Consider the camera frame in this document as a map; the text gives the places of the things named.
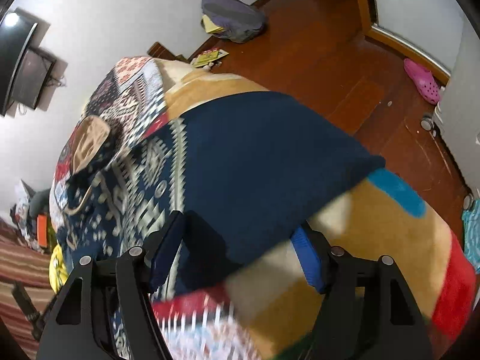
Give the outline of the striped red curtain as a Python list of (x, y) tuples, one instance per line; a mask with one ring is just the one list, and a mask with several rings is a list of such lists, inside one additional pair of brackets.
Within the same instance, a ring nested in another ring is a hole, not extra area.
[(35, 359), (38, 342), (32, 336), (32, 325), (11, 294), (16, 282), (22, 284), (33, 305), (43, 312), (54, 296), (49, 282), (50, 256), (38, 253), (20, 243), (14, 228), (1, 222), (1, 319), (13, 338)]

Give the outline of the orange box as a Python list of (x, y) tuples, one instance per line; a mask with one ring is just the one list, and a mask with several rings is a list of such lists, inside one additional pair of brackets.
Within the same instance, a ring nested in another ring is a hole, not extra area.
[(46, 214), (37, 216), (37, 242), (41, 248), (47, 248), (48, 242), (48, 218)]

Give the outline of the small wall monitor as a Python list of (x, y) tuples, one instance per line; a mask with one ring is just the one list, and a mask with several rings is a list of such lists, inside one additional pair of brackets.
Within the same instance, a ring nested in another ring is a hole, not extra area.
[(28, 48), (17, 68), (10, 99), (35, 110), (55, 63), (56, 58), (43, 49)]

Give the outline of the colourful patchwork bed quilt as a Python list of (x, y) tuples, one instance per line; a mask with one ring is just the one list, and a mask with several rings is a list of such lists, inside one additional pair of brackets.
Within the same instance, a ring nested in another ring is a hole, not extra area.
[[(91, 95), (58, 159), (50, 195), (56, 232), (64, 222), (61, 188), (71, 174), (70, 166), (61, 160), (85, 119), (103, 120), (120, 134), (120, 146), (127, 148), (197, 106), (262, 90), (242, 76), (211, 73), (179, 61), (151, 57), (120, 60)], [(160, 330), (175, 359), (260, 357), (222, 282), (194, 290), (200, 305), (192, 312), (169, 310), (159, 317)], [(151, 294), (153, 300), (165, 303), (171, 303), (174, 297), (164, 297), (161, 286)]]

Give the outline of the pink croc shoe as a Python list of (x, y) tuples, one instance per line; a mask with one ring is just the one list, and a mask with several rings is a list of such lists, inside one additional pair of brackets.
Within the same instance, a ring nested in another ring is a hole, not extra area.
[(432, 105), (436, 105), (440, 101), (440, 88), (430, 70), (410, 58), (403, 61), (403, 69), (424, 100)]

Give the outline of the large wall television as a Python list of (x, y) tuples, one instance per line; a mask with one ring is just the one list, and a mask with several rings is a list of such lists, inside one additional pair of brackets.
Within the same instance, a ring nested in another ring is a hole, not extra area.
[(16, 72), (37, 26), (34, 20), (13, 11), (7, 12), (1, 20), (1, 116), (5, 116), (11, 106), (10, 96)]

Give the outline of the picture book on floor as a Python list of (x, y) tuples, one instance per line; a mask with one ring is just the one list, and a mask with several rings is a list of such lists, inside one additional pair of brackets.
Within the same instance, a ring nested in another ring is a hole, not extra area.
[(194, 57), (190, 64), (195, 68), (204, 68), (205, 66), (215, 64), (228, 54), (229, 53), (223, 49), (208, 49)]

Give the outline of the grey purple backpack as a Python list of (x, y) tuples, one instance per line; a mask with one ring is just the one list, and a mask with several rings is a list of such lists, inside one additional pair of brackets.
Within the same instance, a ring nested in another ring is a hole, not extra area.
[(262, 11), (240, 0), (202, 0), (201, 9), (205, 32), (235, 43), (250, 41), (267, 25)]

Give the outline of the yellow cartoon pyjama garment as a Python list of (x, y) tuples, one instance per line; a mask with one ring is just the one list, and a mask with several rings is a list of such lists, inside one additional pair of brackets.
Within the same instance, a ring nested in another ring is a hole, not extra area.
[(49, 261), (49, 284), (57, 294), (68, 280), (68, 270), (64, 263), (62, 248), (57, 244), (51, 253)]

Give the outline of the tan cartoon fleece blanket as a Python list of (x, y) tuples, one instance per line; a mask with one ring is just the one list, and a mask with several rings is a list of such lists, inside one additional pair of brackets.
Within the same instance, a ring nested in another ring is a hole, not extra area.
[[(473, 267), (445, 221), (406, 183), (383, 167), (306, 221), (356, 257), (394, 258), (425, 319), (434, 355), (447, 350), (471, 314)], [(259, 359), (298, 358), (323, 298), (308, 284), (289, 239), (222, 284)], [(169, 310), (192, 312), (199, 305), (188, 292), (153, 309), (159, 322)]]

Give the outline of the cluttered corner table pile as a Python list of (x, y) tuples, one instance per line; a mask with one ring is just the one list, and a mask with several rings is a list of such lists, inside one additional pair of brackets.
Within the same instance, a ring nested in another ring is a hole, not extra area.
[[(22, 241), (28, 248), (42, 254), (50, 254), (56, 246), (55, 231), (50, 219), (50, 190), (35, 192), (23, 180), (15, 186), (16, 203), (10, 209), (10, 218)], [(37, 238), (37, 216), (45, 214), (48, 218), (47, 248), (41, 248)]]

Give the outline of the navy patterned hooded sweater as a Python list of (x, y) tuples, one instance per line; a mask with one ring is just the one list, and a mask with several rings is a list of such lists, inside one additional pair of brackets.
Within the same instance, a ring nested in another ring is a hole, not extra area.
[(61, 162), (71, 168), (57, 232), (68, 269), (86, 255), (117, 258), (183, 213), (187, 229), (160, 282), (166, 298), (252, 263), (385, 165), (277, 92), (212, 100), (127, 148), (103, 120), (85, 119)]

